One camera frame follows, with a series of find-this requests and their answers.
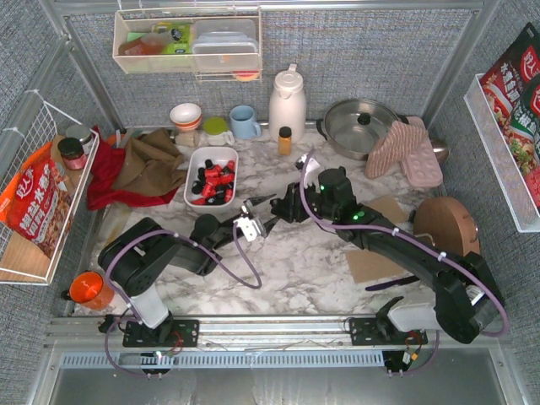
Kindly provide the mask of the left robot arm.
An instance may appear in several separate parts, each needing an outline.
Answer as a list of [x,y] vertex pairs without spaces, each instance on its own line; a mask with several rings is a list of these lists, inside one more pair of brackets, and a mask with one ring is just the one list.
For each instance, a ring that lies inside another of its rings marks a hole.
[[171,318],[155,286],[165,267],[174,264],[198,276],[210,274],[222,265],[219,248],[237,243],[241,237],[253,241],[268,235],[279,218],[262,223],[252,210],[271,198],[273,195],[248,198],[239,214],[223,221],[202,214],[188,237],[163,229],[151,218],[141,219],[99,254],[105,282],[125,301],[138,324],[150,330],[161,327]]

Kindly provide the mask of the pink striped cloth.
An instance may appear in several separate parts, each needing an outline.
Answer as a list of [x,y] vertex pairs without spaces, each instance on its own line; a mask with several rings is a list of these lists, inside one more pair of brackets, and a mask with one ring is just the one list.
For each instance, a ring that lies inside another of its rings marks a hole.
[[369,152],[365,177],[373,180],[383,176],[392,165],[407,158],[427,138],[426,129],[394,121],[387,135]]

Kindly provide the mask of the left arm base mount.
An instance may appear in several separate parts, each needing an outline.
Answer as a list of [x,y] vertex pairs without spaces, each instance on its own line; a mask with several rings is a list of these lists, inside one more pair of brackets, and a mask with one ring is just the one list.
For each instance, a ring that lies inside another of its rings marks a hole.
[[128,321],[125,326],[122,346],[125,348],[157,348],[175,345],[183,348],[197,346],[199,320],[173,319],[165,321],[155,329]]

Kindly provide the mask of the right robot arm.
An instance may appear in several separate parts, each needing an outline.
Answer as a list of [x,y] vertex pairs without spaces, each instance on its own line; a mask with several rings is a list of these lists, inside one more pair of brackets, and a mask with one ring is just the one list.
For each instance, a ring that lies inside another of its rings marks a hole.
[[288,223],[313,219],[359,249],[377,253],[412,273],[435,293],[435,319],[459,343],[471,343],[496,318],[509,328],[504,300],[487,262],[477,253],[442,251],[401,230],[382,213],[356,200],[343,167],[318,176],[317,186],[291,183],[271,201],[273,215]]

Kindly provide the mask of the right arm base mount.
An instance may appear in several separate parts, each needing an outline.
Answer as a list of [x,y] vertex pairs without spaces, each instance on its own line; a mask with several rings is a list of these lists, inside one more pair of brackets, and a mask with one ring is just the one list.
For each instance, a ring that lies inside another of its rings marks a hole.
[[343,322],[345,332],[351,337],[353,346],[404,345],[414,343],[424,345],[428,342],[426,332],[412,330],[401,332],[391,322],[389,311],[403,300],[398,296],[384,304],[373,316],[348,317]]

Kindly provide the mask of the brown cardboard square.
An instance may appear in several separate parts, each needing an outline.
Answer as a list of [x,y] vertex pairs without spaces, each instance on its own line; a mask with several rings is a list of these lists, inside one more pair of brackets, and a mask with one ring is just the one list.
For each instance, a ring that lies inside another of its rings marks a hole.
[[408,222],[409,214],[406,213],[398,204],[397,200],[392,195],[385,195],[374,199],[366,205],[380,212],[384,217],[394,224]]

